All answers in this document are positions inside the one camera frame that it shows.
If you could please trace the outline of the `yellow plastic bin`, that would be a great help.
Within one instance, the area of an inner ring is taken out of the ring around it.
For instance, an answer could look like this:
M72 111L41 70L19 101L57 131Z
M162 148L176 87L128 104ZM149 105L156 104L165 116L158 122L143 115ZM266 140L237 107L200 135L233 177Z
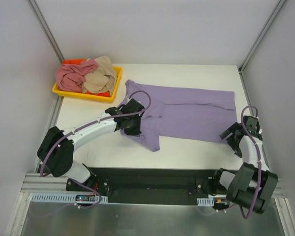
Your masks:
M64 60L56 72L52 91L59 96L112 103L122 68L110 57Z

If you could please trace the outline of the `right aluminium frame post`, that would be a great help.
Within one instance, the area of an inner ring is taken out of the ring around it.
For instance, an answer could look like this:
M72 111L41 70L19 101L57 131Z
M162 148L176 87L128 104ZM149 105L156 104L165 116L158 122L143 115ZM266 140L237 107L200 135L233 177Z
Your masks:
M274 9L271 11L269 17L267 18L264 26L262 27L261 31L259 32L258 36L256 37L252 47L250 48L248 54L246 55L243 63L238 67L239 74L242 74L246 67L248 66L250 60L256 53L257 49L260 47L261 43L263 42L264 38L266 37L267 33L271 29L272 25L274 24L275 20L285 7L288 0L278 0Z

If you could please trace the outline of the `aluminium frame post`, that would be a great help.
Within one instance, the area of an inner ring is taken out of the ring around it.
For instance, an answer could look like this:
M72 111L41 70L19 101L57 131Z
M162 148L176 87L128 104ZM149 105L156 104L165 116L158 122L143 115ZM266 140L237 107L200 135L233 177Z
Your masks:
M56 57L58 58L59 62L63 62L64 61L64 56L60 50L60 47L37 3L36 0L28 0L28 3L30 5L31 10L33 11L40 27L42 28L50 46L52 47Z
M258 36L256 37L252 47L250 48L248 54L246 55L243 63L238 67L239 74L242 74L246 67L248 66L250 60L256 53L257 49L260 47L261 43L263 42L264 38L266 37L267 33L271 29L272 25L274 24L275 20L285 7L288 0L278 0L274 9L271 11L269 17L267 18L264 26L262 27L261 31L259 32Z

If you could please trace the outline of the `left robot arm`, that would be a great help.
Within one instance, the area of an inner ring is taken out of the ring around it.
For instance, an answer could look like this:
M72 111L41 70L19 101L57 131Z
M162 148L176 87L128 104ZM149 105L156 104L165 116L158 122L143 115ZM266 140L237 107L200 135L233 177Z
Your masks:
M95 174L86 165L73 159L74 152L90 141L118 130L139 135L144 112L145 107L132 98L125 105L106 109L89 123L65 130L56 126L50 128L37 151L37 157L42 161L41 174L65 176L77 181L83 191L95 189Z

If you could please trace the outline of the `aluminium front rail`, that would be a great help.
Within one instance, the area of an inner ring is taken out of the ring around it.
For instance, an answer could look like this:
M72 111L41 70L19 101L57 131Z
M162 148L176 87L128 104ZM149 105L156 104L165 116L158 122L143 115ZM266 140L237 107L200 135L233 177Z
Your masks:
M68 178L66 177L41 177L38 173L27 173L23 180L21 192L50 192L63 193L65 192Z

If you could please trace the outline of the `pink t shirt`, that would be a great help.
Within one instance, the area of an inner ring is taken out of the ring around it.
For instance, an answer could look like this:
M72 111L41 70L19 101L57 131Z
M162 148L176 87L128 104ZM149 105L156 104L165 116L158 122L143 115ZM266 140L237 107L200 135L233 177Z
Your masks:
M56 72L56 83L59 90L82 93L85 76L98 68L95 59L82 61L80 64L62 64Z

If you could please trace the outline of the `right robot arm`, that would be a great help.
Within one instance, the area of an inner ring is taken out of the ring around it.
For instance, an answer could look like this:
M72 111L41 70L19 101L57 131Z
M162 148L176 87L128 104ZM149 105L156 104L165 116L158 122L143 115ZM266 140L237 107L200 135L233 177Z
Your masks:
M241 123L234 123L220 138L225 139L234 154L242 159L237 172L221 168L208 182L212 194L226 194L229 202L241 210L262 214L278 183L278 176L269 170L262 146L263 138L256 117L243 116Z

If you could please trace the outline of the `purple t shirt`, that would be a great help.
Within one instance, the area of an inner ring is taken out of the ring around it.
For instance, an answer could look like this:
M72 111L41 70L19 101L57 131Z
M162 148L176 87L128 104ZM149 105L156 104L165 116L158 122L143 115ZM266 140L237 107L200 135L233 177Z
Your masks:
M129 139L156 152L161 136L224 143L220 138L237 121L233 91L173 88L127 80L123 103L133 98L147 108L139 136Z

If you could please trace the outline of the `left aluminium frame post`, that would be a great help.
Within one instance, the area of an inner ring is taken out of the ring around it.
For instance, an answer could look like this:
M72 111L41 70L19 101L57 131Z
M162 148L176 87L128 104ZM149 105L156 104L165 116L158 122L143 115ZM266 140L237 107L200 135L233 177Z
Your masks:
M31 10L33 11L40 27L42 28L50 46L52 47L56 57L58 58L59 62L63 62L64 61L64 56L60 50L60 47L37 3L36 0L28 0L28 3L30 5Z

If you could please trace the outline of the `beige t shirt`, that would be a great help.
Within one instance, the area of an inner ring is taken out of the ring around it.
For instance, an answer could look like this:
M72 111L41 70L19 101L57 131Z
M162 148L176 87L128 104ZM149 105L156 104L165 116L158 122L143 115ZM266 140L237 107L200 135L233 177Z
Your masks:
M95 61L98 68L85 75L86 81L83 83L83 93L109 92L109 96L112 96L118 77L111 59L108 56L101 56L96 58Z

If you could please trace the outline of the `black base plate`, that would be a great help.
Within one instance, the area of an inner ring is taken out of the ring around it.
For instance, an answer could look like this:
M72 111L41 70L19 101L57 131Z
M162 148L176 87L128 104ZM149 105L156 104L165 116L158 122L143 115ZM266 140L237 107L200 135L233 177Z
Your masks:
M216 170L95 168L91 188L109 203L195 206L200 198L225 196Z

